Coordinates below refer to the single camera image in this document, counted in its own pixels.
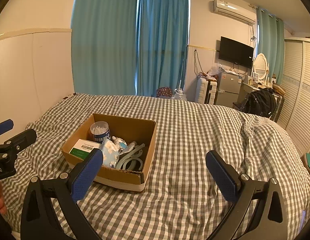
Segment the wall trim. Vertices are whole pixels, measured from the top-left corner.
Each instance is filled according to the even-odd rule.
[[[195,46],[195,45],[188,45],[188,47],[197,48],[197,49],[207,49],[207,50],[212,50],[212,51],[217,51],[217,52],[219,52],[219,50],[216,50],[216,49],[209,49],[209,48],[200,47],[200,46]]]
[[[12,38],[16,36],[26,35],[26,34],[33,34],[33,33],[71,33],[71,29],[68,28],[31,28],[31,29],[23,29],[17,31],[11,31],[0,34],[0,41]]]
[[[285,41],[289,40],[289,41],[306,41],[306,42],[310,42],[310,39],[308,38],[299,38],[299,37],[289,37],[289,38],[285,38]]]

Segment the bed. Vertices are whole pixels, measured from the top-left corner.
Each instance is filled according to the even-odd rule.
[[[78,202],[102,239],[207,239],[230,204],[205,166],[215,149],[237,172],[252,179],[279,180],[288,217],[288,236],[298,233],[302,210],[310,216],[310,177],[295,146],[267,118],[224,106],[137,96],[77,94],[49,109],[27,128],[37,141],[19,154],[17,174],[3,180],[7,218],[20,231],[21,210],[29,179],[56,178],[70,171],[61,146],[92,113],[151,119],[157,122],[154,160],[140,194],[96,182]],[[56,200],[64,231],[73,236]],[[254,203],[238,230],[244,232]]]

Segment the wardrobe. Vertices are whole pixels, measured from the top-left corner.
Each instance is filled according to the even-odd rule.
[[[310,39],[285,39],[281,87],[286,93],[278,124],[302,156],[310,151]]]

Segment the blue gripper pad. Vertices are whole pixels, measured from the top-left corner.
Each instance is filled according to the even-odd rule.
[[[0,123],[0,135],[10,131],[13,128],[13,121],[8,119]]]
[[[209,151],[206,154],[206,167],[213,176],[225,200],[233,203],[236,202],[240,188],[239,174],[236,170],[231,165],[226,164],[216,151]]]
[[[78,163],[70,172],[68,188],[74,202],[84,198],[101,165],[103,165],[103,160],[103,152],[95,148],[83,162]]]

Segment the mini fridge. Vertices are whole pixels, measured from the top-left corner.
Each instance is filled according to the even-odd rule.
[[[232,108],[233,102],[237,101],[241,84],[242,77],[224,71],[220,72],[214,104]]]

